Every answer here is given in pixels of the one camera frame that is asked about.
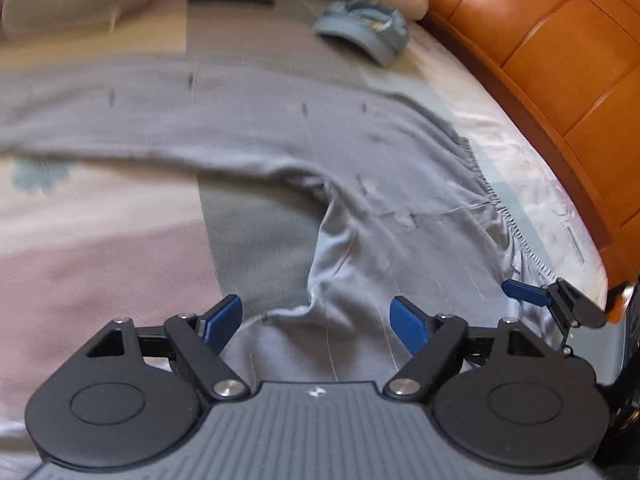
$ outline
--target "cap brim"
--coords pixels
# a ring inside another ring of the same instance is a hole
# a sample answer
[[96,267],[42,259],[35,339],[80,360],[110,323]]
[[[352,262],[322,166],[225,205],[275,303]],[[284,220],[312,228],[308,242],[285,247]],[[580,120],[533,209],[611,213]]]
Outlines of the cap brim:
[[333,36],[351,41],[381,66],[391,65],[398,56],[398,53],[373,30],[347,16],[323,16],[314,24],[314,32],[319,36]]

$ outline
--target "white star logo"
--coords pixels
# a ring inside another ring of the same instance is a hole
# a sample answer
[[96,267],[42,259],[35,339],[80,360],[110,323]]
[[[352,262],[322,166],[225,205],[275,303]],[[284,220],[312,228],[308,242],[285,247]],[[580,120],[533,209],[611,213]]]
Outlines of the white star logo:
[[307,393],[310,396],[315,397],[316,399],[319,399],[326,393],[326,390],[324,388],[321,388],[320,386],[316,386],[315,388],[312,388],[311,390],[309,390]]

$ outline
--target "blue cap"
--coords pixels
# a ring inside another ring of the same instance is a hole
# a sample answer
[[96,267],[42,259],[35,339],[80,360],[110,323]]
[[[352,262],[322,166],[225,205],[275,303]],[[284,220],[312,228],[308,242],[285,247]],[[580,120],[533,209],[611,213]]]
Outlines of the blue cap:
[[383,67],[391,65],[409,41],[404,17],[375,0],[340,0],[314,24],[320,36],[343,38]]

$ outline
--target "metal screw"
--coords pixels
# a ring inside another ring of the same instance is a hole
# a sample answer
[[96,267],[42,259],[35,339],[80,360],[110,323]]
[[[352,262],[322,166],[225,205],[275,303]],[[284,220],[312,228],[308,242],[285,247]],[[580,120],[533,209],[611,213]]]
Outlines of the metal screw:
[[213,391],[220,397],[233,399],[246,393],[246,386],[235,379],[225,379],[213,386]]
[[413,379],[394,379],[389,383],[389,390],[396,395],[413,395],[420,390],[420,383]]

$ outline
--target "gray plastic base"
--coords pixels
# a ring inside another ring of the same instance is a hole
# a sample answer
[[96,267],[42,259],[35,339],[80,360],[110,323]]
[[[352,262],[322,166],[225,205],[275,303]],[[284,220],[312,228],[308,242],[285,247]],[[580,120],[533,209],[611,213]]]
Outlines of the gray plastic base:
[[372,383],[266,383],[254,398],[219,404],[193,438],[123,472],[46,463],[31,480],[599,480],[589,465],[521,475],[473,462],[449,446],[416,404]]

